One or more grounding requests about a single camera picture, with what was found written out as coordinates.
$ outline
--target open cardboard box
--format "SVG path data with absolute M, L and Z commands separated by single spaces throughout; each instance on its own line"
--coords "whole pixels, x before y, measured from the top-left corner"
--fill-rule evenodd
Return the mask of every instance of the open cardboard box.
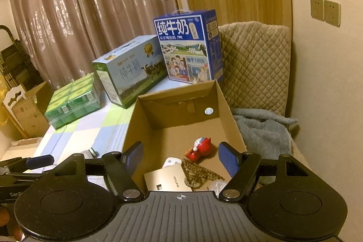
M 44 112 L 52 97 L 50 86 L 43 82 L 25 93 L 26 99 L 21 98 L 13 106 L 14 116 L 29 137 L 42 137 L 49 128 Z
M 212 108 L 213 113 L 204 113 Z M 218 145 L 226 141 L 246 151 L 242 136 L 216 81 L 193 84 L 139 96 L 128 126 L 123 151 L 136 141 L 144 148 L 143 160 L 132 179 L 146 192 L 144 173 L 163 166 L 168 157 L 183 159 L 199 137 L 210 137 L 215 150 L 197 163 L 231 179 L 218 158 Z M 206 182 L 198 191 L 206 191 Z

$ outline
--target green milk box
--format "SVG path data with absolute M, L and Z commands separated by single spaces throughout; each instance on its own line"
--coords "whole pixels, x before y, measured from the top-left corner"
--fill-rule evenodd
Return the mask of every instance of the green milk box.
M 94 74 L 88 74 L 56 90 L 45 117 L 55 129 L 79 119 L 101 107 L 94 87 Z

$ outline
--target beige quilted cover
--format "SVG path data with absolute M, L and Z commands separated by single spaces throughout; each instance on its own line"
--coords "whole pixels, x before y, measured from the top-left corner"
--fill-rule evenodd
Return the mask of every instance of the beige quilted cover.
M 219 26 L 224 63 L 221 88 L 234 108 L 285 114 L 290 75 L 290 29 L 260 22 Z

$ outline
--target wall outlet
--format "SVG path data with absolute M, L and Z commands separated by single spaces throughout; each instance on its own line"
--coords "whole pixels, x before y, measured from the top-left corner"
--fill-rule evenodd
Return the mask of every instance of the wall outlet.
M 324 0 L 310 0 L 311 17 L 324 21 Z
M 329 0 L 324 1 L 325 22 L 336 27 L 340 27 L 341 5 Z

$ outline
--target checkered tablecloth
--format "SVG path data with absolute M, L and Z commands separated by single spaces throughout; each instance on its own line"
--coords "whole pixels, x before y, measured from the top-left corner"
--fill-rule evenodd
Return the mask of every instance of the checkered tablecloth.
M 187 84 L 165 78 L 149 92 L 185 85 Z M 134 105 L 128 109 L 123 109 L 112 104 L 106 93 L 102 93 L 101 106 L 100 110 L 73 121 L 58 130 L 51 126 L 33 157 L 51 154 L 54 157 L 54 165 L 35 169 L 32 172 L 40 173 L 52 169 L 73 153 L 79 153 L 91 147 L 99 155 L 110 151 L 121 151 Z M 88 179 L 105 186 L 102 177 L 90 176 Z

